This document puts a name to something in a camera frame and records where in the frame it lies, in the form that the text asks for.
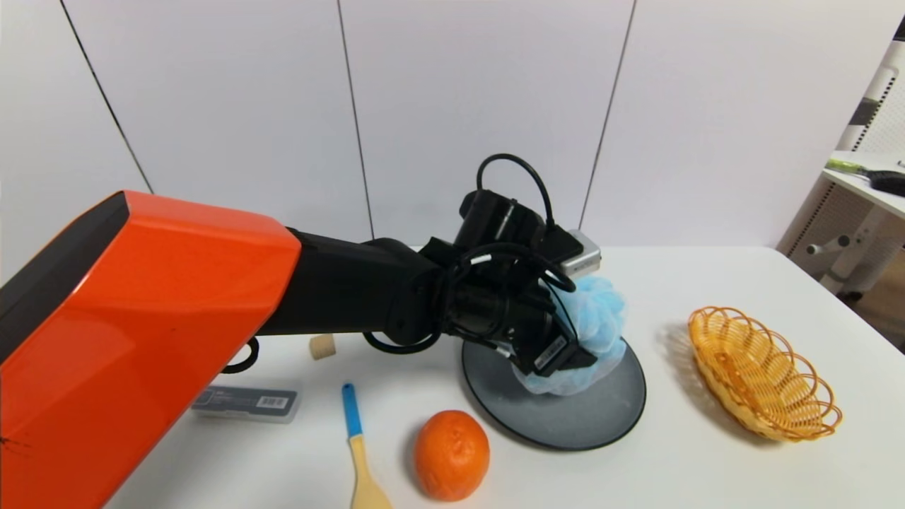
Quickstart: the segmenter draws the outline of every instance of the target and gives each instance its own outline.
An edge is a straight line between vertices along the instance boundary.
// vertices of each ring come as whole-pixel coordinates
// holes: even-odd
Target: blue sponge
[[[513,366],[516,377],[534,394],[577,394],[608,375],[625,355],[626,345],[622,340],[625,302],[615,292],[613,284],[602,277],[587,276],[579,279],[576,286],[573,293],[553,291],[562,299],[575,324],[578,342],[596,355],[597,362],[587,368],[557,371],[549,377],[534,373],[525,375]],[[558,304],[557,312],[568,325]]]

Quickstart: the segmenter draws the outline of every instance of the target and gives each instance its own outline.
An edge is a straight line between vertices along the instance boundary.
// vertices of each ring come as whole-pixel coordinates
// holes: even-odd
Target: white wall
[[[60,3],[4,0],[0,21],[0,282],[76,216],[148,191]]]
[[[67,0],[161,195],[371,238],[336,0]]]
[[[578,225],[632,0],[341,4],[376,236],[452,240],[496,152],[531,163]],[[543,211],[511,163],[485,186]]]
[[[606,245],[775,245],[903,11],[638,0],[582,229]]]

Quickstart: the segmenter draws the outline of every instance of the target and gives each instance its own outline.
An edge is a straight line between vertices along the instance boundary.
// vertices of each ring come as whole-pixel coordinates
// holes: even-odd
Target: round black plate
[[[560,450],[596,449],[632,430],[644,412],[647,387],[632,347],[615,370],[574,396],[536,395],[521,385],[498,352],[464,341],[465,379],[481,406],[506,429]]]

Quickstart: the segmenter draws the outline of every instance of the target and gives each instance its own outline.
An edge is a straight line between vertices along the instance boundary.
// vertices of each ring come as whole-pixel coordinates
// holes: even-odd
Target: orange
[[[462,500],[478,489],[491,465],[491,445],[472,416],[446,410],[433,416],[414,443],[414,468],[437,500]]]

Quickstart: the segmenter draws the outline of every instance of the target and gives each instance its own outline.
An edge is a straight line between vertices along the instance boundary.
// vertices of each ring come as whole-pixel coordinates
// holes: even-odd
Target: orange woven basket
[[[779,334],[733,308],[691,314],[694,358],[710,391],[744,427],[773,440],[816,440],[843,413],[814,366]]]

